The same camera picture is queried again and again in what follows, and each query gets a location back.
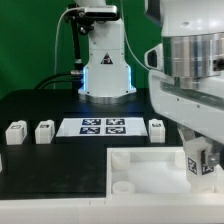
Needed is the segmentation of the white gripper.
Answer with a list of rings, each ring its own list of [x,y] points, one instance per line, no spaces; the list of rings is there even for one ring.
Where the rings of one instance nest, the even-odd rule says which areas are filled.
[[[194,140],[196,131],[224,145],[224,73],[202,78],[199,89],[191,90],[176,87],[173,78],[153,70],[149,92],[155,112],[181,124],[178,133],[183,143]],[[211,148],[209,166],[219,164],[220,153],[220,147]]]

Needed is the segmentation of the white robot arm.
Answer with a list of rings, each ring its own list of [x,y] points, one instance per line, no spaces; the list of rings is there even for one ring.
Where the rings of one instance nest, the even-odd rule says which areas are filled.
[[[78,93],[94,103],[116,103],[135,89],[124,60],[124,22],[106,0],[75,0],[81,30],[89,32],[89,61]],[[154,110],[206,136],[218,160],[224,146],[224,0],[145,0],[162,42],[145,53]]]

